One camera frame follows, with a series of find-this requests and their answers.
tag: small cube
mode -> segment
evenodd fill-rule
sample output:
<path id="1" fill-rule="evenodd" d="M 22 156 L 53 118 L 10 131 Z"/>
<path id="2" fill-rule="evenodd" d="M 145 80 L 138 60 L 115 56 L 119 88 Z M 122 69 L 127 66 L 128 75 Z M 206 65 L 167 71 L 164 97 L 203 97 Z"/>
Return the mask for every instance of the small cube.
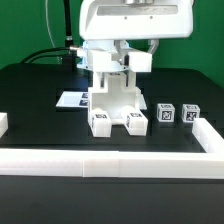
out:
<path id="1" fill-rule="evenodd" d="M 0 138 L 8 130 L 7 113 L 0 113 Z"/>
<path id="2" fill-rule="evenodd" d="M 111 119 L 106 111 L 92 112 L 91 128 L 94 137 L 110 137 Z"/>
<path id="3" fill-rule="evenodd" d="M 194 104 L 183 104 L 182 120 L 185 123 L 193 123 L 195 118 L 199 118 L 200 108 Z"/>
<path id="4" fill-rule="evenodd" d="M 157 118 L 159 122 L 174 122 L 175 108 L 172 104 L 159 103 L 157 105 Z"/>

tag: green wall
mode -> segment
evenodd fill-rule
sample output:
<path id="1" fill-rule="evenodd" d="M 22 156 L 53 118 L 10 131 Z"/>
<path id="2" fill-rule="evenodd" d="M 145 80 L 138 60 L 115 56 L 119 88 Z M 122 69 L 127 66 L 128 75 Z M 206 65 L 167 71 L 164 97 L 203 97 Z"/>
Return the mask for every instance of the green wall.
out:
<path id="1" fill-rule="evenodd" d="M 82 1 L 70 2 L 74 40 L 79 45 L 78 20 Z M 196 69 L 224 87 L 223 7 L 223 0 L 196 0 L 193 34 L 188 39 L 161 40 L 153 66 Z M 49 11 L 56 45 L 64 46 L 63 0 L 49 0 Z M 132 42 L 132 46 L 146 49 L 147 41 Z M 45 0 L 1 0 L 0 68 L 45 48 L 51 48 L 45 19 Z"/>

